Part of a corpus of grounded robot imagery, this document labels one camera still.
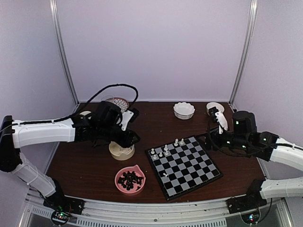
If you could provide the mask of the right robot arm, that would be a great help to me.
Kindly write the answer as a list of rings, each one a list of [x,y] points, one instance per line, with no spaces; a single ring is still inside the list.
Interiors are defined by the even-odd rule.
[[[303,170],[303,148],[286,139],[257,130],[255,115],[248,111],[232,114],[232,129],[229,129],[225,115],[215,106],[207,110],[211,121],[218,128],[208,129],[208,149],[218,150],[231,157],[257,157],[269,163],[281,164],[298,171]],[[246,208],[254,208],[261,200],[282,197],[301,197],[303,178],[288,177],[276,180],[254,180],[243,197]]]

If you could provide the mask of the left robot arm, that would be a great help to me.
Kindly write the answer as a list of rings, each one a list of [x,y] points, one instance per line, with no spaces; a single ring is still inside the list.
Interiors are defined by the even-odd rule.
[[[51,142],[116,142],[128,148],[139,142],[139,136],[128,124],[139,115],[135,108],[122,111],[114,103],[102,101],[97,109],[86,115],[72,114],[65,118],[43,121],[13,120],[4,117],[0,129],[0,169],[13,173],[36,188],[58,210],[68,206],[58,182],[46,176],[21,153],[25,146]]]

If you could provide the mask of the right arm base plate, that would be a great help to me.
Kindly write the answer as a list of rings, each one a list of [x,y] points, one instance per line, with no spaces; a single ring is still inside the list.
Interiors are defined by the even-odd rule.
[[[226,200],[226,204],[229,213],[233,214],[267,205],[267,200],[263,199],[259,192],[253,192],[240,197],[231,197]]]

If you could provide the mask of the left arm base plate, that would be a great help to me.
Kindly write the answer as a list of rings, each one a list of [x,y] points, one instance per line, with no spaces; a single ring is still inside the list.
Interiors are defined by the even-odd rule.
[[[44,206],[69,215],[81,215],[85,205],[85,201],[82,199],[76,199],[66,196],[64,196],[63,198],[54,198],[52,196],[45,197],[41,194],[40,197],[44,200]]]

